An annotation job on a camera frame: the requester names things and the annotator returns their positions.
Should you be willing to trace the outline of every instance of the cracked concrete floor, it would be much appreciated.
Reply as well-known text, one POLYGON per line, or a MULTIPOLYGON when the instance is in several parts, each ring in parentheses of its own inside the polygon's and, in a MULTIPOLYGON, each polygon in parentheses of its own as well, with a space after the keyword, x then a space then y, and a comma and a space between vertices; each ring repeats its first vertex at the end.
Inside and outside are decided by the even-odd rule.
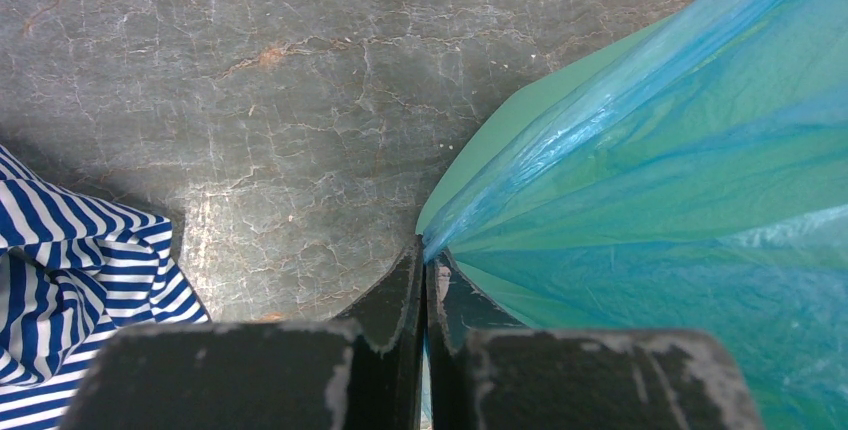
POLYGON ((325 318, 512 92, 690 1, 0 0, 0 142, 171 217, 213 318, 325 318))

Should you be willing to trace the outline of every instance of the plastic wrap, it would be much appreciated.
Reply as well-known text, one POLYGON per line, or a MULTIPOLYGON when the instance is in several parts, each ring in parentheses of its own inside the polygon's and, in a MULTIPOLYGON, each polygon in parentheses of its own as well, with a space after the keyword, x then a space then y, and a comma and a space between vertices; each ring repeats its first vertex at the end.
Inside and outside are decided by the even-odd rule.
POLYGON ((521 131, 425 242, 531 324, 710 331, 770 428, 843 428, 848 0, 696 1, 521 131))

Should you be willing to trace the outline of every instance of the striped shirt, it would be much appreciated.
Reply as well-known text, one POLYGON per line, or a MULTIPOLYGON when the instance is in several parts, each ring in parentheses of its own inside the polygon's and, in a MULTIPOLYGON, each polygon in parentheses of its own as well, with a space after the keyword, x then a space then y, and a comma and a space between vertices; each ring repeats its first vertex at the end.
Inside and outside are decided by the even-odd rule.
POLYGON ((57 427, 118 328, 208 320, 171 232, 45 182, 0 146, 0 429, 57 427))

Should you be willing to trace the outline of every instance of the rust stain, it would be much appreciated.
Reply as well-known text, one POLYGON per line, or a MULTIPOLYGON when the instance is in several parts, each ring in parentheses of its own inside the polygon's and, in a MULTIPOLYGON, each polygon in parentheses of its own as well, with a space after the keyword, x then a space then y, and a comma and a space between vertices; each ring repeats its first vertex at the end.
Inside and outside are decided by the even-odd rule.
POLYGON ((53 10, 56 7, 58 7, 60 3, 62 3, 62 0, 54 0, 52 4, 42 8, 41 10, 35 12, 32 16, 27 18, 26 21, 24 22, 24 29, 23 29, 23 32, 22 32, 24 34, 24 36, 30 34, 30 32, 32 31, 32 27, 35 26, 35 21, 36 21, 36 19, 38 19, 38 17, 49 12, 50 10, 53 10))
POLYGON ((280 60, 287 55, 288 49, 288 45, 283 45, 282 47, 268 47, 259 54, 257 57, 257 63, 259 63, 260 67, 272 67, 279 63, 280 60))
POLYGON ((268 315, 262 316, 254 320, 254 323, 269 323, 269 322, 282 322, 286 319, 286 314, 280 312, 269 313, 268 315))

